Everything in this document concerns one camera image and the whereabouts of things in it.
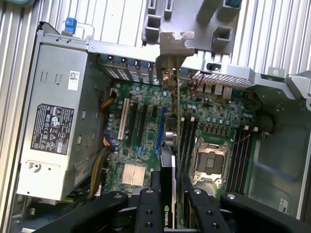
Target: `mesh vent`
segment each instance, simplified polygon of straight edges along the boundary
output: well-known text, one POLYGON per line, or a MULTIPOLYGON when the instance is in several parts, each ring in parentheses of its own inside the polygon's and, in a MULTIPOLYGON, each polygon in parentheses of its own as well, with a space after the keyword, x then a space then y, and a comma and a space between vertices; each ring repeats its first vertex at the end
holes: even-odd
POLYGON ((197 72, 194 76, 194 79, 198 79, 210 83, 219 83, 223 85, 230 85, 235 87, 248 88, 254 86, 252 82, 246 79, 233 77, 230 75, 221 75, 221 74, 203 74, 200 71, 197 72))

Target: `barcode sticker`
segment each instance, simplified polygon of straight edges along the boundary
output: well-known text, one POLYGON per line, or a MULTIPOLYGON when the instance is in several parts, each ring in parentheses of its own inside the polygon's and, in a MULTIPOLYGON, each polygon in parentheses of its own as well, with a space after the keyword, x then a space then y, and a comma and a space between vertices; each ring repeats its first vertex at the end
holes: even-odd
POLYGON ((68 90, 71 90, 71 91, 78 90, 79 77, 80 77, 80 72, 70 71, 69 81, 68 81, 68 90))
POLYGON ((63 148, 63 143, 59 142, 57 144, 57 153, 61 153, 62 152, 62 148, 63 148))
POLYGON ((281 198, 281 201, 280 201, 280 205, 279 205, 278 210, 279 210, 280 212, 283 212, 283 213, 287 214, 287 210, 288 210, 288 201, 286 201, 284 198, 281 198))

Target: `blue pcie slot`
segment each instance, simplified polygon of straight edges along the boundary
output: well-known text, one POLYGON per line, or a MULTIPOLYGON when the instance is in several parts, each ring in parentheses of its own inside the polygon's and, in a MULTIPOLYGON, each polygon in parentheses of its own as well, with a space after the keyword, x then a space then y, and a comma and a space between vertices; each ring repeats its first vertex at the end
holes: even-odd
POLYGON ((157 136, 157 141, 156 141, 156 147, 155 147, 155 152, 157 154, 157 158, 159 159, 159 151, 160 151, 160 146, 162 143, 162 136, 163 136, 163 131, 164 131, 164 115, 167 112, 167 108, 163 107, 162 108, 162 114, 161 114, 161 121, 159 125, 159 134, 157 136))

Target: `metal bracket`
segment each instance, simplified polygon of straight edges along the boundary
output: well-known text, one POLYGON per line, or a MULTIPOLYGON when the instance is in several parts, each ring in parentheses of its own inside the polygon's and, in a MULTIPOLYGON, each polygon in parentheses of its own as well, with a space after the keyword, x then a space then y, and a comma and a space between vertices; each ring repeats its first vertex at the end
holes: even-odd
POLYGON ((160 56, 157 67, 161 69, 180 69, 186 57, 194 55, 194 48, 187 48, 185 42, 194 39, 194 32, 183 32, 180 39, 175 39, 175 33, 160 34, 160 56))

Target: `power supply unit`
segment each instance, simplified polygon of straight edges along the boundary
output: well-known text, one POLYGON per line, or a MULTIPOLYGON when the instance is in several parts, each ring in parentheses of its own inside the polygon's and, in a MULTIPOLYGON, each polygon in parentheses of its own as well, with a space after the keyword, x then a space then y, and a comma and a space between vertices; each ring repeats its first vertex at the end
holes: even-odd
POLYGON ((100 145, 103 91, 96 85, 100 72, 90 68, 96 56, 49 45, 38 49, 17 193, 61 200, 90 175, 100 145))

